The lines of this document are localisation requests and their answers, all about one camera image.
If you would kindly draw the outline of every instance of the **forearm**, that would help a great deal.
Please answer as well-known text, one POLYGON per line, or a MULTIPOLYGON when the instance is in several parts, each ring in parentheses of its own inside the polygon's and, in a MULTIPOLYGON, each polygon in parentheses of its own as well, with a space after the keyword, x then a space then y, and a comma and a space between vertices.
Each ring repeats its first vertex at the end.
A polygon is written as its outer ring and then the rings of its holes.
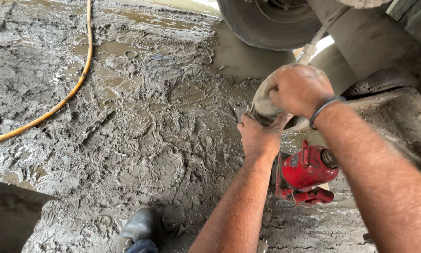
POLYGON ((343 103, 315 126, 339 161, 379 252, 421 252, 421 173, 343 103))
POLYGON ((255 252, 270 158, 246 160, 191 246, 191 253, 255 252))

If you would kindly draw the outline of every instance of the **pant leg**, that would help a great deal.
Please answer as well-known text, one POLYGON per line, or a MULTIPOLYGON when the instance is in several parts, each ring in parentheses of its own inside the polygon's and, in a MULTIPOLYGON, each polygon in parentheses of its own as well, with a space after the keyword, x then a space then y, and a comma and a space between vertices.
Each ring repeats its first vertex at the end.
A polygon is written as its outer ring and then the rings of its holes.
POLYGON ((126 253, 157 253, 157 247, 149 239, 136 241, 126 253))

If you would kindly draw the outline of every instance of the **black boot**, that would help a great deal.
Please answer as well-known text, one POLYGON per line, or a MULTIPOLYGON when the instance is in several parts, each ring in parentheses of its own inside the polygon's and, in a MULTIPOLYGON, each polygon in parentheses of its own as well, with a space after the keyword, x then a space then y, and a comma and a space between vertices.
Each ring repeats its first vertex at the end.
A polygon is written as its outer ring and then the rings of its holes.
POLYGON ((137 209, 121 230, 117 253, 124 253, 140 239, 153 239, 157 225, 156 210, 151 207, 137 209))

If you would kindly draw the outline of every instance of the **black bracelet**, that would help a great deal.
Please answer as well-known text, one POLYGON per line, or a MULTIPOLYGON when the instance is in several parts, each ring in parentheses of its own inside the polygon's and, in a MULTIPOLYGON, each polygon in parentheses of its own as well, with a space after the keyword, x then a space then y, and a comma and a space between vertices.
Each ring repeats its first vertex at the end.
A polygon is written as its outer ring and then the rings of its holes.
POLYGON ((321 110, 323 110, 323 108, 325 108, 329 104, 332 104, 332 102, 335 102, 335 101, 338 101, 338 100, 340 100, 342 102, 345 102, 346 98, 343 97, 343 96, 338 96, 338 97, 332 98, 332 99, 328 100, 326 103, 324 103, 324 105, 322 105, 320 108, 318 108, 318 110, 316 110, 314 112, 314 114, 312 114, 312 117, 310 117, 310 120, 309 120, 309 126, 310 126, 311 129, 316 130, 316 128, 314 127, 314 120, 315 120, 315 117, 317 117, 317 115, 321 112, 321 110))

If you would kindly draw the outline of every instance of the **wet mud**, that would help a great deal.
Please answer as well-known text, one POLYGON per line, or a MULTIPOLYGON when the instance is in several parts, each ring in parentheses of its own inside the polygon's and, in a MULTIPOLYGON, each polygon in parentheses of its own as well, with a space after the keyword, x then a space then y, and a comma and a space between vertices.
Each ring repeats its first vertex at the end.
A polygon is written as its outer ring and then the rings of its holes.
MULTIPOLYGON (((86 60, 85 8, 0 1, 0 134, 75 85, 86 60)), ((237 48, 228 57, 220 18, 139 1, 95 1, 92 24, 94 59, 76 96, 0 143, 0 181, 58 198, 45 204, 23 252, 113 252, 142 205, 162 216, 160 252, 185 252, 243 162, 234 107, 252 100, 287 53, 237 48)), ((319 133, 304 132, 284 135, 282 149, 297 152, 303 139, 324 145, 319 133)), ((315 208, 269 192, 269 252, 375 251, 363 242, 367 230, 343 175, 330 189, 336 201, 315 208)))

